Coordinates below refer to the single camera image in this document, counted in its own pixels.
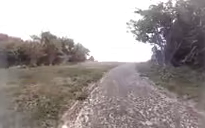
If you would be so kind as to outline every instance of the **overcast sky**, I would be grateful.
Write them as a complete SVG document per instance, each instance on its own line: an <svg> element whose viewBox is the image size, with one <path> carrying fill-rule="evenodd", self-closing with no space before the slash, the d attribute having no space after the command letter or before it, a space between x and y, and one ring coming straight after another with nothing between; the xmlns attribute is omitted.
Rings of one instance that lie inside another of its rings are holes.
<svg viewBox="0 0 205 128"><path fill-rule="evenodd" d="M99 61L146 61L151 49L127 33L135 8L150 0L0 0L0 32L29 39L50 31L73 38Z"/></svg>

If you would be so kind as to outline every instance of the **green tree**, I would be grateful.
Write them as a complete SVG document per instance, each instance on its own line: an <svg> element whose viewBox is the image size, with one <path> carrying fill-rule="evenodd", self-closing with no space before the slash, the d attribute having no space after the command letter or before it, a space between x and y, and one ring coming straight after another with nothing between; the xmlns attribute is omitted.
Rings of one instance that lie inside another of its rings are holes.
<svg viewBox="0 0 205 128"><path fill-rule="evenodd" d="M135 13L141 18L128 23L131 32L136 40L154 46L154 54L160 53L159 62L174 66L205 65L205 25L201 9L189 1L178 0L151 5Z"/></svg>

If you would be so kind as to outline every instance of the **road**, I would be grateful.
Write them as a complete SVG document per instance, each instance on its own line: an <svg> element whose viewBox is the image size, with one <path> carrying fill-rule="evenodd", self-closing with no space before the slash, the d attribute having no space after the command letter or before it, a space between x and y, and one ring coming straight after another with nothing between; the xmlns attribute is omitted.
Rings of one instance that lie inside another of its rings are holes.
<svg viewBox="0 0 205 128"><path fill-rule="evenodd" d="M112 69L63 128L205 128L195 109L139 77L134 64Z"/></svg>

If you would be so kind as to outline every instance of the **dirt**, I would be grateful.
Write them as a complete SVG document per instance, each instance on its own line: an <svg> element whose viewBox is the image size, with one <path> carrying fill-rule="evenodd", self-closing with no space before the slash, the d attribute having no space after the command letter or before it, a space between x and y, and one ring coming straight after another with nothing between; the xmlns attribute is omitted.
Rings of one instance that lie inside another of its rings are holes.
<svg viewBox="0 0 205 128"><path fill-rule="evenodd" d="M205 128L204 114L140 77L134 64L112 69L82 106L62 128Z"/></svg>

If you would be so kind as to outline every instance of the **grass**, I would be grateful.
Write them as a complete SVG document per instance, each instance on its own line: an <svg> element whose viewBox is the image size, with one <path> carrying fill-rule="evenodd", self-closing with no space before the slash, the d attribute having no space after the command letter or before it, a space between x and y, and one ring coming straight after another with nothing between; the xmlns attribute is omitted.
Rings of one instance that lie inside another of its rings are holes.
<svg viewBox="0 0 205 128"><path fill-rule="evenodd" d="M157 86L177 94L181 99L192 100L205 109L205 73L188 67L162 67L151 62L139 63L141 76L150 78Z"/></svg>
<svg viewBox="0 0 205 128"><path fill-rule="evenodd" d="M90 83L117 65L45 66L9 69L14 108L26 115L31 127L56 127L61 114L76 100L84 100Z"/></svg>

